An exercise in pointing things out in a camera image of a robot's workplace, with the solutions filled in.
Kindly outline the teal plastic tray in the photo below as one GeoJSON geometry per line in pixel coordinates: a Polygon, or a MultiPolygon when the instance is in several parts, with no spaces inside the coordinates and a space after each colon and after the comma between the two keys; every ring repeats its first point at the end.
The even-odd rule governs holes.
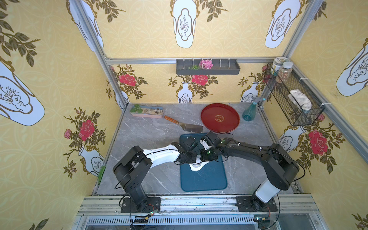
{"type": "Polygon", "coordinates": [[[219,156],[215,161],[204,162],[199,171],[193,171],[189,164],[180,166],[181,188],[185,192],[223,190],[227,187],[223,159],[219,156]]]}

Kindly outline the white dough lump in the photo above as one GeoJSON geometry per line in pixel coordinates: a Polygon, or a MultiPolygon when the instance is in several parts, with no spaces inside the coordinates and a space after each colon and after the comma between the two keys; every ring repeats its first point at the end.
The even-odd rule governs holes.
{"type": "Polygon", "coordinates": [[[194,172],[200,171],[209,162],[190,163],[190,169],[194,172]]]}

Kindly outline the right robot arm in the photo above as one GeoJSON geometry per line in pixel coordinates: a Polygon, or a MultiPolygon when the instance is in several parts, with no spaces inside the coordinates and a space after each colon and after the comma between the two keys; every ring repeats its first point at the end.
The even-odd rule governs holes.
{"type": "Polygon", "coordinates": [[[281,190],[288,190],[300,170],[298,163],[279,144],[257,146],[237,142],[232,138],[221,139],[213,132],[203,136],[200,144],[204,148],[201,151],[203,162],[214,161],[221,155],[226,158],[242,158],[263,167],[267,179],[253,192],[249,201],[240,202],[238,207],[255,211],[268,210],[269,201],[281,190]]]}

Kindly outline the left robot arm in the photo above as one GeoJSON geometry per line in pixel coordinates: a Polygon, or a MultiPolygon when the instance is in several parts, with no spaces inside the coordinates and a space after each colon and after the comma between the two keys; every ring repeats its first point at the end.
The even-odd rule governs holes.
{"type": "Polygon", "coordinates": [[[197,146],[195,140],[190,138],[188,145],[173,142],[157,149],[142,149],[140,146],[132,147],[123,158],[113,167],[113,173],[118,180],[116,189],[121,188],[130,198],[130,207],[143,212],[150,207],[149,198],[141,183],[149,170],[165,163],[178,165],[188,164],[193,171],[201,170],[206,165],[194,152],[197,146]]]}

